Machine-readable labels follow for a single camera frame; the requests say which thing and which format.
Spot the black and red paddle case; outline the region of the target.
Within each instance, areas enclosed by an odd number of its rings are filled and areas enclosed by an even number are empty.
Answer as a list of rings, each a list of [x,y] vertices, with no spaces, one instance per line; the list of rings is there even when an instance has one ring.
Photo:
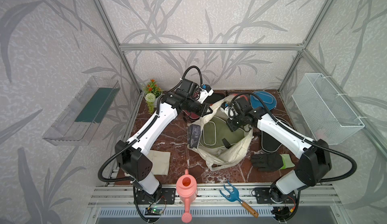
[[[205,99],[205,103],[212,105],[212,104],[224,99],[225,97],[226,97],[226,95],[224,93],[213,93],[211,96],[208,96]]]

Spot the olive green paddle case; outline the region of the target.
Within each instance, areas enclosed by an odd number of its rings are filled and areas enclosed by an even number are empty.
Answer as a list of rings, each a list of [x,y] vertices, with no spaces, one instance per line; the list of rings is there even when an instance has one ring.
[[[242,129],[231,132],[223,119],[213,117],[204,125],[199,144],[208,149],[230,149],[242,139]]]

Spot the beige canvas bag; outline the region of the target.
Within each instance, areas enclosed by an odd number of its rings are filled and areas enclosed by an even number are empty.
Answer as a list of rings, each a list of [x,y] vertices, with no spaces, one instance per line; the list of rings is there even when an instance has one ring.
[[[198,153],[211,171],[239,164],[247,155],[253,140],[253,130],[243,126],[232,132],[227,126],[223,103],[231,103],[233,95],[212,104],[213,113],[191,123],[187,129],[188,149]]]

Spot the blue paddle case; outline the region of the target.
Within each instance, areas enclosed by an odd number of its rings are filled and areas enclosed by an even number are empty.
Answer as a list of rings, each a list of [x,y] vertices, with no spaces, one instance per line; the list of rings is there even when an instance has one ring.
[[[260,99],[265,103],[265,105],[268,107],[268,109],[271,111],[276,108],[277,106],[277,100],[276,98],[265,91],[255,91],[253,94],[260,97]],[[253,108],[257,107],[264,107],[263,104],[254,96],[250,95],[250,102]]]

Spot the maroon paddle case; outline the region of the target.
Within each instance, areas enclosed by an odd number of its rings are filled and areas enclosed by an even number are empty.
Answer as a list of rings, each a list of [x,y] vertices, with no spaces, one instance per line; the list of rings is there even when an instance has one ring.
[[[193,123],[193,122],[200,119],[199,115],[197,115],[193,112],[186,111],[186,110],[182,111],[182,117],[183,117],[184,122],[186,122],[186,123]]]

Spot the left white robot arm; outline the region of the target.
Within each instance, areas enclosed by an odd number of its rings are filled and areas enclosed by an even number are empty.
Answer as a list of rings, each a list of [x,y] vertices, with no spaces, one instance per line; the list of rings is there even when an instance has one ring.
[[[116,144],[118,167],[126,173],[120,181],[131,181],[149,195],[157,193],[161,185],[152,173],[152,162],[147,158],[153,144],[181,111],[193,112],[198,116],[212,113],[205,100],[213,93],[213,90],[202,89],[197,99],[178,93],[163,95],[158,109],[145,125],[126,142]]]

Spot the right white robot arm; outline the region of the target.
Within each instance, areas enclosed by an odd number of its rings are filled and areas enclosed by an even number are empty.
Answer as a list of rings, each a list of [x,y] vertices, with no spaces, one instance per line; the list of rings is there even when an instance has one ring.
[[[265,113],[258,107],[249,112],[228,110],[227,124],[231,131],[251,125],[272,137],[273,150],[251,156],[252,165],[260,171],[272,172],[285,167],[285,160],[277,152],[280,145],[287,147],[298,159],[295,169],[281,177],[271,187],[271,192],[277,196],[289,194],[301,187],[315,186],[331,170],[330,153],[324,149],[328,144],[320,140],[315,142],[300,135],[290,127],[283,125],[271,113]]]

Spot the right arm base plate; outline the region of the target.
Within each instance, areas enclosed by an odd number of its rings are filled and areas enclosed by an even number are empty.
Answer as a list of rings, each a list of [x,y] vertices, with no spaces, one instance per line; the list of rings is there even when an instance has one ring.
[[[298,199],[294,191],[283,194],[280,190],[270,187],[254,188],[252,195],[258,204],[296,204]]]

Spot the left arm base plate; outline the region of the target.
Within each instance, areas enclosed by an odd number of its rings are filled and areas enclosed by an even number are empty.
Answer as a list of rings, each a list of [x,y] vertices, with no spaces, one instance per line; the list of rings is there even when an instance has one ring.
[[[136,190],[136,203],[137,204],[167,204],[172,205],[175,203],[176,189],[175,188],[159,188],[154,194],[149,194],[144,190]]]

